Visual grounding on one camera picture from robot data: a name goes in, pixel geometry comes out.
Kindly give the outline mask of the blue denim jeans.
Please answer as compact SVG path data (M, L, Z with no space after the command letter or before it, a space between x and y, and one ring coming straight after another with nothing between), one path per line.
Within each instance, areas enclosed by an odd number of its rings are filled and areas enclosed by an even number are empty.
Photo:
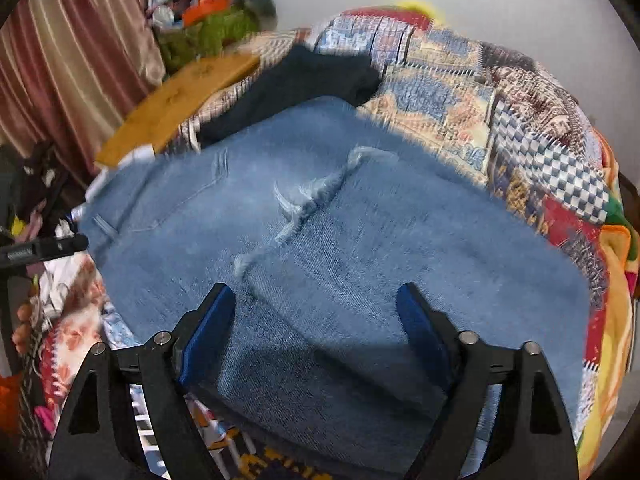
M114 171L80 228L139 339L228 285L234 320L205 337L194 396L334 474L402 477L445 402L397 314L406 283L488 344L537 341L578 408L584 274L500 200L340 100Z

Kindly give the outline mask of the wooden lap desk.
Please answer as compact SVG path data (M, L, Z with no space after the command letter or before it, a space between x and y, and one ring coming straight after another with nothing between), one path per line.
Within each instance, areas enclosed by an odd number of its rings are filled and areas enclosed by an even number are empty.
M217 91L257 70L259 58L226 54L200 58L184 66L150 93L96 154L96 163L115 168L132 150L151 145L163 151L180 125Z

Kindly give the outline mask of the striped red gold curtain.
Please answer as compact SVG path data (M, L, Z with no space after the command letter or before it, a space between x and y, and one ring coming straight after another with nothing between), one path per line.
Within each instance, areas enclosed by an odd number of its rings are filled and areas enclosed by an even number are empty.
M146 0L18 0L1 26L1 140L53 144L89 183L96 153L161 82Z

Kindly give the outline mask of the orange fleece blanket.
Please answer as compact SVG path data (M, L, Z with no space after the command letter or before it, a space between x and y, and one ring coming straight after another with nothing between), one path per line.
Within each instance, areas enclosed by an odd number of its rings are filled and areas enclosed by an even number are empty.
M598 249L604 257L608 288L604 312L598 316L596 376L591 410L577 445L579 477L588 478L596 468L601 442L616 410L634 338L634 292L639 274L639 234L627 220L618 185L618 163L600 131L605 184L610 190L608 220L598 231Z

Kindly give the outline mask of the colourful patchwork quilt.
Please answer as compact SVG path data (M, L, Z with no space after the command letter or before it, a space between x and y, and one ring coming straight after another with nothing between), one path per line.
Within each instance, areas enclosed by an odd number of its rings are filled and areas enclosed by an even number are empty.
M343 12L314 30L260 32L239 51L260 67L215 92L160 153L200 148L201 126L237 100L294 44L320 53L367 53L378 64L378 94L366 116L426 148L570 256L589 285L590 313L574 436L578 444L594 397L598 316L608 288L598 231L608 220L599 131L532 58L457 35L440 21L399 6Z

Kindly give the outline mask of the green patterned storage box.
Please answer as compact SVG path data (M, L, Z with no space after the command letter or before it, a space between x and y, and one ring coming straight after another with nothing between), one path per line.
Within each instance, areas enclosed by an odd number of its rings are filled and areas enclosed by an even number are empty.
M244 37L259 32L258 18L249 10L232 8L210 14L186 28L154 28L168 74L178 72L197 58L216 56Z

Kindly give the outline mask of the orange box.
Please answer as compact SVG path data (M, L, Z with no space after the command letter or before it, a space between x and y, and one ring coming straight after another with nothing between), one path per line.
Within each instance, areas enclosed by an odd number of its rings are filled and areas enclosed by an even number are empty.
M231 0L204 0L189 6L182 14L183 26L192 26L209 15L228 10L230 6Z

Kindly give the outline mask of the folded black garment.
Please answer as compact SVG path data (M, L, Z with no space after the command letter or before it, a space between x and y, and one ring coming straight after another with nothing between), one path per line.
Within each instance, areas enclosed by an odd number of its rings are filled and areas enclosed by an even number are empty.
M202 148L300 103L334 96L353 107L374 96L381 76L367 55L312 52L296 44L278 64L262 72L225 112L198 133Z

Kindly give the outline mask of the yellow padded bed rail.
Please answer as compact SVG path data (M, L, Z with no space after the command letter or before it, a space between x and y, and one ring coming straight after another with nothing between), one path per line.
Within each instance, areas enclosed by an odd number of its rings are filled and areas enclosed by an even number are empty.
M418 12L428 16L432 20L443 21L442 12L437 10L431 3L426 0L397 0L396 6L407 11Z

